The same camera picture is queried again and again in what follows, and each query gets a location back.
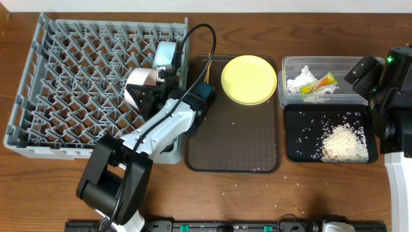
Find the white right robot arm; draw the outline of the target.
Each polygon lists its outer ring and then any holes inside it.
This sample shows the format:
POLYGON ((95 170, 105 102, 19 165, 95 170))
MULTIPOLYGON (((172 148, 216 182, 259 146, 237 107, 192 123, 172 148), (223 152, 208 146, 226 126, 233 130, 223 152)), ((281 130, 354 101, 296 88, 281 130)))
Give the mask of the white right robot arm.
POLYGON ((389 50, 384 63, 363 57, 344 80, 368 101, 391 192, 393 231, 411 231, 411 45, 389 50))

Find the light blue bowl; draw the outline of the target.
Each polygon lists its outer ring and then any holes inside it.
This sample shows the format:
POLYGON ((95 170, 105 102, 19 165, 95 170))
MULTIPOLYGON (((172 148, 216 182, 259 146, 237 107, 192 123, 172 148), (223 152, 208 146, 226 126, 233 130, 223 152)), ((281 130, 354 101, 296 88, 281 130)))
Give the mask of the light blue bowl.
POLYGON ((175 58, 177 44, 175 42, 160 41, 156 49, 152 68, 163 65, 172 65, 175 58))

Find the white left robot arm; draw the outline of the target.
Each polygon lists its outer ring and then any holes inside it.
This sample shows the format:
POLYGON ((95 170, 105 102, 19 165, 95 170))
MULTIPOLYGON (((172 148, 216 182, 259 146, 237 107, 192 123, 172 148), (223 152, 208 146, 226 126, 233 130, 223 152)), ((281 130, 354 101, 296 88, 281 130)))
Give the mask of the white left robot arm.
POLYGON ((138 210, 155 157, 179 135, 194 135, 216 97, 202 71, 188 89, 176 88, 170 65, 157 69, 135 68, 124 90, 128 103, 142 110, 150 100, 168 99, 141 127, 116 139, 110 135, 96 143, 82 174, 76 196, 103 219, 81 231, 141 231, 144 219, 138 210))

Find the green orange snack wrapper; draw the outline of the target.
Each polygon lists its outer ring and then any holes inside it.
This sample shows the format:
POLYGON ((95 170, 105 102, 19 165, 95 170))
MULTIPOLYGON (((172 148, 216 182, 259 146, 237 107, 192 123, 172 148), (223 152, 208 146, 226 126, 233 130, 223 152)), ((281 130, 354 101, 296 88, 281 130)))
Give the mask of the green orange snack wrapper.
POLYGON ((318 92, 328 86, 335 85, 338 80, 334 77, 332 72, 328 72, 324 77, 300 89, 300 93, 308 94, 318 92))

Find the white tissue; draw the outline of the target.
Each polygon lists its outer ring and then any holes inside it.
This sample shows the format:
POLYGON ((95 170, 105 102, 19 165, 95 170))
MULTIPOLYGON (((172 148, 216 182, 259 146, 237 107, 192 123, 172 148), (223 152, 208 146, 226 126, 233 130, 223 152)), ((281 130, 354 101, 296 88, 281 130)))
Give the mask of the white tissue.
POLYGON ((318 92, 315 93, 308 93, 302 94, 300 93, 300 89, 306 85, 309 85, 319 79, 315 78, 315 76, 309 70, 309 67, 306 65, 302 70, 301 74, 295 77, 294 79, 289 79, 286 82, 286 90, 290 94, 298 94, 303 95, 304 102, 311 102, 311 103, 321 103, 328 100, 326 97, 321 97, 324 94, 333 94, 335 90, 339 89, 338 83, 335 85, 328 86, 318 92))

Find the white pink bowl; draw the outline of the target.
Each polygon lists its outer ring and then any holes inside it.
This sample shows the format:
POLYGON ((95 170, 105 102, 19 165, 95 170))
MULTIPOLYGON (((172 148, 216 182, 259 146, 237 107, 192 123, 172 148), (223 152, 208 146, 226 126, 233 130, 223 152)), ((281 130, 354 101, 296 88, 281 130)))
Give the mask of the white pink bowl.
MULTIPOLYGON (((126 84, 135 84, 135 85, 146 85, 146 86, 155 86, 157 82, 158 74, 156 70, 150 68, 135 68, 129 75, 126 84)), ((131 94, 124 89, 124 98, 125 100, 132 105, 134 108, 138 109, 138 106, 134 102, 131 94)))

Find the yellow plate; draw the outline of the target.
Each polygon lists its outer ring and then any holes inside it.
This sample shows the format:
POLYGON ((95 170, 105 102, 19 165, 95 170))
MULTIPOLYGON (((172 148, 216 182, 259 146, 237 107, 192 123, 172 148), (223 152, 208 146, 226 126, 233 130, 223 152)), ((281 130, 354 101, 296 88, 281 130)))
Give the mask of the yellow plate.
POLYGON ((274 94, 277 74, 264 58, 241 55, 225 65, 221 73, 221 85, 234 102, 257 105, 269 100, 274 94))

